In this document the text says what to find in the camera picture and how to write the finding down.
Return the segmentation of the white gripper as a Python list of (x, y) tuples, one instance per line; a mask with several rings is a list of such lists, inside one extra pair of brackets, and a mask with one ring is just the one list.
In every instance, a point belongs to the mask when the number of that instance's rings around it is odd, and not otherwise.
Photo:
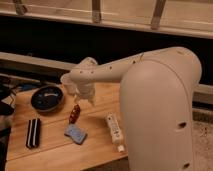
[(91, 105), (95, 105), (95, 86), (93, 83), (78, 84), (77, 95), (74, 97), (74, 102), (79, 102), (81, 99), (87, 99)]

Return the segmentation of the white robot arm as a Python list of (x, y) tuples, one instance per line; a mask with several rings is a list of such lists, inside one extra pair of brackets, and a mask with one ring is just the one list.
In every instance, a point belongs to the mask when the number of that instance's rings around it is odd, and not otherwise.
[(70, 72), (77, 84), (118, 82), (131, 171), (195, 171), (193, 92), (202, 73), (184, 47), (140, 53)]

